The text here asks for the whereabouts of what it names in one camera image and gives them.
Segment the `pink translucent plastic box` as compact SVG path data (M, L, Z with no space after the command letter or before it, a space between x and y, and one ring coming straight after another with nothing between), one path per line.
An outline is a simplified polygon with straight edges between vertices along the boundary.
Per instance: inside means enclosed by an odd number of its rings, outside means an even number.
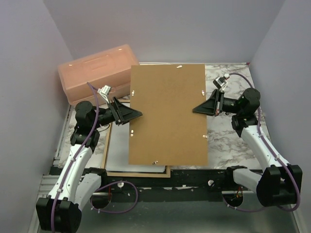
M110 86L110 100L125 97L130 94L131 66L138 64L130 46L125 44L63 63L58 66L58 73L70 105L85 100L95 104L87 83L95 88Z

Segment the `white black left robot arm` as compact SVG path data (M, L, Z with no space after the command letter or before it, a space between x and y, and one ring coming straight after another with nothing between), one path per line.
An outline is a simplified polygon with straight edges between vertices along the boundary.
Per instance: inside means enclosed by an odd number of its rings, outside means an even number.
M125 106L116 98L106 109L82 101L75 111L76 125L67 161L51 191L36 203L40 228L52 233L77 232L86 203L95 191L102 192L108 186L105 169L84 171L99 141L98 128L113 122L124 125L142 116L142 112Z

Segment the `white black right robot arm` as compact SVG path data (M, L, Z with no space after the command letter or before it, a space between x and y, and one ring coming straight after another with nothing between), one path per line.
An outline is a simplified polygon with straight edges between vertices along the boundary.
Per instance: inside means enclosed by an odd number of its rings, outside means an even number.
M301 202L302 169L290 164L268 140L259 124L260 92L254 88L244 90L236 100L224 97L215 89L208 100L193 108L193 113L217 116L232 113L231 125L237 135L249 146L258 160L262 174L244 166L231 166L225 171L224 186L235 190L239 186L256 193L264 207L293 205L296 210Z

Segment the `light wooden picture frame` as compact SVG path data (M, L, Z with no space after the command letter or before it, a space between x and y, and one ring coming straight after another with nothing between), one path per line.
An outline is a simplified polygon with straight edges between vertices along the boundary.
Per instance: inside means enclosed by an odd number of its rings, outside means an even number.
M117 126L111 123L106 132L105 149L101 167L112 177L169 178L171 168L158 168L129 164L129 124Z

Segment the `red sunset photo board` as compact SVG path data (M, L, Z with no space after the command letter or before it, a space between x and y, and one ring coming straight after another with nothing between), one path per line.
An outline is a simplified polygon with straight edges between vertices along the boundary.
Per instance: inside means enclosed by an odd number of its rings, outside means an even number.
M129 124L117 126L113 123L106 159L106 170L110 172L163 173L165 166L129 164Z

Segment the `aluminium extrusion rail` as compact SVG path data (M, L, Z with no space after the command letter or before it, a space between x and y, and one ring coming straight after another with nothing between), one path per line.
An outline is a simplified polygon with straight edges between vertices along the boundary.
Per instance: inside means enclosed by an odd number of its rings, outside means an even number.
M38 195L46 196L53 189L59 175L43 175L39 186Z

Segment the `brown fibreboard backing board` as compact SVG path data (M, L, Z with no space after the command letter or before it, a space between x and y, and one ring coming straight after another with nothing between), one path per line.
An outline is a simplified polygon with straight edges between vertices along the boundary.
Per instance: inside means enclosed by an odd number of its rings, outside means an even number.
M129 123L129 163L206 166L207 117L193 112L205 101L205 65L131 67L131 108L142 116Z

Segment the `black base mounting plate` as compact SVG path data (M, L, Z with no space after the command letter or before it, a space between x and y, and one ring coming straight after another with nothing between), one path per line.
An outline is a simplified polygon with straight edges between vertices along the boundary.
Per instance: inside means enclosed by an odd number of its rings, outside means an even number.
M111 191L113 202L174 202L174 201L222 201L226 196L231 204L240 205L242 197L235 193L245 190L228 178L228 170L173 170L169 178L108 176L104 169L88 168L78 178L78 187L70 197L62 192L61 200L77 203L84 196Z

